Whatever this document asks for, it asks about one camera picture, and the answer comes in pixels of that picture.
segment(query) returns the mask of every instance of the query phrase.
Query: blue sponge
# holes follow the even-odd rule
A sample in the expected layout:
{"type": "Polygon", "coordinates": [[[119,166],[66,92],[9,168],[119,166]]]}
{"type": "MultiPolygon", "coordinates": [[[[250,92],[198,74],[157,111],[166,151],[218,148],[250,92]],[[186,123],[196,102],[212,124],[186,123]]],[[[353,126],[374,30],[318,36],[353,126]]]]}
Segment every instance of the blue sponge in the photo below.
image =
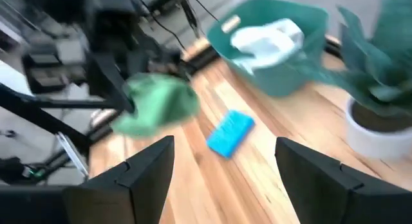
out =
{"type": "Polygon", "coordinates": [[[253,126],[250,116],[230,110],[207,139],[207,145],[225,158],[230,158],[253,126]]]}

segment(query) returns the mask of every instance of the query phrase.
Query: green cloth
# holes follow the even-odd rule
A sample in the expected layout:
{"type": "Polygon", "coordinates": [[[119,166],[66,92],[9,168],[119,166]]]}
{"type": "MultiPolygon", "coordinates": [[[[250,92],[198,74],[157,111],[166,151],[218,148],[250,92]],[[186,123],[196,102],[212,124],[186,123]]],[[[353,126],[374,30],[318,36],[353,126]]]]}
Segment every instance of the green cloth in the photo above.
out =
{"type": "Polygon", "coordinates": [[[169,75],[139,74],[128,80],[126,91],[136,110],[123,114],[111,127],[130,137],[153,136],[161,127],[191,117],[200,108],[190,85],[169,75]]]}

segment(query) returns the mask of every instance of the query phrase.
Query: wooden tabletop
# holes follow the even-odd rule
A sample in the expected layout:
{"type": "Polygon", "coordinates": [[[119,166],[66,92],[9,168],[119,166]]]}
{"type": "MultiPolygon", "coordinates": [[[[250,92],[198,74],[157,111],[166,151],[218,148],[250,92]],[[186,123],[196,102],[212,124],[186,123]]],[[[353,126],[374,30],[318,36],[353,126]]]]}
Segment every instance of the wooden tabletop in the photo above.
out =
{"type": "MultiPolygon", "coordinates": [[[[205,40],[197,42],[188,55],[206,45],[205,40]]],[[[342,66],[328,54],[324,63],[342,66]]],[[[412,156],[393,162],[370,160],[347,146],[342,109],[349,95],[339,88],[307,84],[287,98],[270,98],[221,60],[199,73],[192,86],[201,100],[198,116],[153,138],[111,135],[91,150],[90,173],[96,176],[163,136],[174,135],[173,178],[161,223],[299,223],[276,165],[277,136],[412,191],[412,156]],[[206,138],[230,109],[250,115],[256,126],[226,160],[207,147],[206,138]]]]}

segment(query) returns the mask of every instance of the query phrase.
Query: teal bin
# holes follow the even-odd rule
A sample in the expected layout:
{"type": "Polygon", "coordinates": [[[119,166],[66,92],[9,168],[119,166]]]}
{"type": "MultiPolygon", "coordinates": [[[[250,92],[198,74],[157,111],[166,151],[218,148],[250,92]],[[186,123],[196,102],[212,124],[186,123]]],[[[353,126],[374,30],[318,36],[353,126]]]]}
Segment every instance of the teal bin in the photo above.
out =
{"type": "Polygon", "coordinates": [[[299,3],[280,0],[247,0],[235,7],[209,30],[207,38],[221,58],[237,74],[273,97],[284,97],[299,89],[306,82],[299,73],[297,60],[302,52],[315,63],[321,63],[326,44],[325,33],[328,13],[299,3]],[[302,50],[277,66],[259,69],[253,75],[235,65],[231,59],[245,56],[230,44],[232,34],[247,26],[261,26],[282,18],[291,19],[304,33],[302,50]]]}

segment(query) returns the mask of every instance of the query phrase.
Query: potted plant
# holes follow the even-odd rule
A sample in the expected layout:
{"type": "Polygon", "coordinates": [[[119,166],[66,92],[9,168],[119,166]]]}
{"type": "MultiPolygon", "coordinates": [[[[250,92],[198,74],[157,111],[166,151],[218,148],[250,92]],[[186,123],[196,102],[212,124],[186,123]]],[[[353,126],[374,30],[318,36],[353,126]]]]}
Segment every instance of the potted plant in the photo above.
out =
{"type": "Polygon", "coordinates": [[[309,72],[352,96],[346,119],[353,150],[398,158],[412,149],[412,0],[382,0],[380,9],[373,37],[367,39],[360,19],[339,7],[346,23],[341,30],[346,70],[316,66],[309,72]]]}

